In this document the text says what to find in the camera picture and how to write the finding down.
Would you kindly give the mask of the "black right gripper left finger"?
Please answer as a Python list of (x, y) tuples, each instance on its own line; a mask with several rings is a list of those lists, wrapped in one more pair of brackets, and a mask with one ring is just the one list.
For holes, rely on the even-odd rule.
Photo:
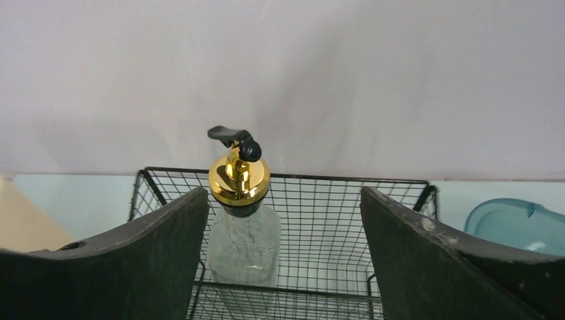
[(185, 319), (209, 215), (197, 187), (56, 251), (1, 251), (2, 319)]

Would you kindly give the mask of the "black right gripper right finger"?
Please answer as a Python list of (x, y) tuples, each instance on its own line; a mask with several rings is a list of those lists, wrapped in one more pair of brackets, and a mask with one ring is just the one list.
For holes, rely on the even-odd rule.
[(563, 319), (564, 258), (469, 235), (372, 187), (360, 214), (387, 319)]

